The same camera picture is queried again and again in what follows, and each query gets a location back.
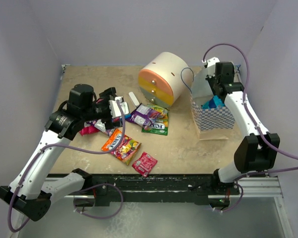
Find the large blue snack bag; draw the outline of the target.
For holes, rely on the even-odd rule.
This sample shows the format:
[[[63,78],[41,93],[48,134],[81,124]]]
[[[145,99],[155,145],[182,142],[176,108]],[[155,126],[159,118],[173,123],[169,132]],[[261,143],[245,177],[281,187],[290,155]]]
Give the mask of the large blue snack bag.
[[[225,104],[222,102],[222,100],[218,96],[213,96],[209,101],[207,101],[203,105],[201,105],[201,108],[206,110],[206,109],[221,108],[224,106],[225,106]]]

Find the purple snack bag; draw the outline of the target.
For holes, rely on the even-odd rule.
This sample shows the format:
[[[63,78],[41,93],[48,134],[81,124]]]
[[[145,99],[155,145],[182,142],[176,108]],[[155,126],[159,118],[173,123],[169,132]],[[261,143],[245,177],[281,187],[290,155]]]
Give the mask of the purple snack bag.
[[[111,136],[117,128],[114,127],[112,129],[106,129],[105,123],[103,123],[100,119],[85,122],[84,126],[88,128],[89,132],[102,132],[107,136]]]
[[[160,116],[160,112],[154,110],[151,107],[140,104],[127,118],[130,123],[135,123],[141,126],[144,130],[148,130]]]

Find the checkered paper bag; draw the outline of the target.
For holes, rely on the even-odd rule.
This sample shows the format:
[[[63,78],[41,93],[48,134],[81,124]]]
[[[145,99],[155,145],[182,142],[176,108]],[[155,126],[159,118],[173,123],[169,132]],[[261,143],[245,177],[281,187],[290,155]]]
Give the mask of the checkered paper bag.
[[[191,113],[199,140],[227,140],[233,130],[235,120],[224,106],[214,109],[202,109],[201,105],[209,101],[214,95],[205,80],[206,69],[201,69],[194,78],[190,93]]]

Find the pink snack bag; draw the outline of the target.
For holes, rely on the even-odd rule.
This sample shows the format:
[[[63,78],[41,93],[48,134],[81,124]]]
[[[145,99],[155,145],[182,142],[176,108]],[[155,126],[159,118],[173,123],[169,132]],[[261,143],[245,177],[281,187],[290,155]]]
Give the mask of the pink snack bag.
[[[91,120],[91,121],[85,122],[84,127],[79,131],[79,134],[81,136],[84,136],[84,135],[94,134],[99,132],[100,130],[95,126],[96,122],[97,120]]]

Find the blue m&m's packet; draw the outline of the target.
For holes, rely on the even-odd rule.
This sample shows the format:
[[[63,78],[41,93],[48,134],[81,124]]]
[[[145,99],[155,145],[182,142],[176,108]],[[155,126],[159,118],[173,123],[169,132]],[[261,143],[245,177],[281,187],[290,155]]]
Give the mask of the blue m&m's packet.
[[[125,119],[128,119],[131,117],[131,113],[129,111],[129,106],[127,102],[121,102],[120,107],[124,113]],[[112,115],[112,121],[113,122],[118,122],[122,120],[122,114],[119,110],[118,104],[114,103],[114,109],[113,109],[113,115]]]

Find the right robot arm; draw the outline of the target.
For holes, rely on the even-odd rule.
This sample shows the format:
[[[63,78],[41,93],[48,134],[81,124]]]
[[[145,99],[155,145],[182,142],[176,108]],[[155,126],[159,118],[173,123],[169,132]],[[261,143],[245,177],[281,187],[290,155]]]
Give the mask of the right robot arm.
[[[278,147],[280,138],[260,122],[241,82],[235,82],[234,65],[228,61],[212,58],[204,63],[206,80],[213,95],[218,96],[233,115],[243,136],[241,144],[234,153],[233,162],[215,171],[218,178],[211,181],[211,189],[222,194],[228,183],[247,172],[263,172],[273,168],[277,152],[270,148],[267,140]]]

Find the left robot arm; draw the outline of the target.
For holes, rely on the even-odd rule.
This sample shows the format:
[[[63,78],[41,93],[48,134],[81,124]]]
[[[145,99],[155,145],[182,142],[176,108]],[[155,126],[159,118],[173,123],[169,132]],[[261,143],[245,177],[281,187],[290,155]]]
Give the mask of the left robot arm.
[[[66,195],[88,194],[92,190],[92,175],[82,169],[75,169],[52,183],[46,183],[45,179],[64,149],[88,152],[70,146],[86,122],[101,120],[106,129],[114,127],[112,118],[116,96],[114,87],[99,96],[87,84],[77,84],[70,90],[68,99],[49,116],[39,144],[25,167],[10,185],[0,186],[0,199],[9,205],[9,218],[15,210],[32,221],[38,221],[53,203]]]

